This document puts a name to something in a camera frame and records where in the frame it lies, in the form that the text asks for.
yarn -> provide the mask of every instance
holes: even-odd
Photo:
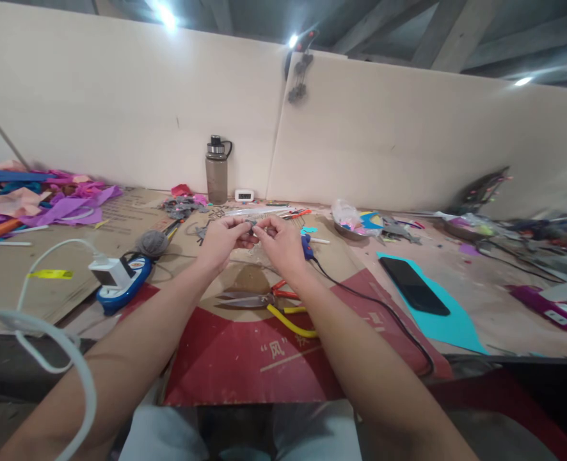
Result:
[[[157,258],[168,248],[168,238],[159,230],[148,230],[136,241],[138,251],[149,258]]]

black smartphone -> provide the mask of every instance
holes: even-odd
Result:
[[[448,309],[433,290],[422,280],[420,275],[407,261],[381,257],[379,263],[390,275],[395,285],[401,290],[405,300],[417,311],[448,316]]]

water bottle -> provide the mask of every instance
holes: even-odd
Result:
[[[225,143],[230,144],[228,153]],[[232,152],[232,141],[222,141],[219,136],[211,136],[207,144],[205,164],[207,167],[207,194],[209,202],[223,205],[228,200],[228,157]]]

person's leg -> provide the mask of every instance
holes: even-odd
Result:
[[[196,408],[140,405],[119,461],[204,461],[207,447],[198,433]]]
[[[348,400],[273,405],[278,461],[361,461],[354,412]]]

white charging cable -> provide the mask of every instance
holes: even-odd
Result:
[[[96,258],[97,261],[103,261],[105,259],[108,261],[106,255],[98,251],[98,249],[87,240],[69,239],[60,242],[45,251],[30,267],[29,273],[23,283],[23,287],[19,295],[19,301],[17,302],[17,311],[0,311],[0,320],[8,328],[15,331],[15,337],[17,338],[19,343],[25,348],[26,351],[28,351],[28,353],[32,357],[34,357],[34,359],[40,366],[42,366],[46,371],[50,373],[64,373],[65,371],[68,371],[72,365],[74,365],[77,373],[79,374],[79,378],[81,379],[83,391],[85,392],[85,415],[83,417],[83,422],[81,423],[79,431],[70,441],[70,444],[68,444],[68,446],[56,458],[56,461],[69,461],[74,456],[74,453],[76,453],[76,451],[79,449],[79,447],[85,440],[85,437],[87,437],[87,434],[92,427],[93,420],[96,415],[96,387],[93,382],[92,372],[90,371],[87,362],[83,358],[83,354],[81,354],[81,351],[79,350],[79,345],[81,343],[80,338],[75,335],[70,335],[42,319],[24,314],[23,312],[21,312],[21,309],[23,308],[26,292],[28,290],[30,275],[34,272],[36,266],[38,266],[38,264],[40,264],[40,262],[52,251],[56,250],[62,245],[66,245],[67,243],[72,242],[78,242],[86,245],[93,252],[94,258]],[[32,346],[28,342],[24,335],[24,331],[39,331],[49,335],[51,339],[59,344],[62,350],[66,352],[66,354],[70,358],[68,365],[66,365],[65,367],[54,367],[49,362],[47,362],[47,360],[41,355],[41,353],[38,352],[34,348],[34,346]]]

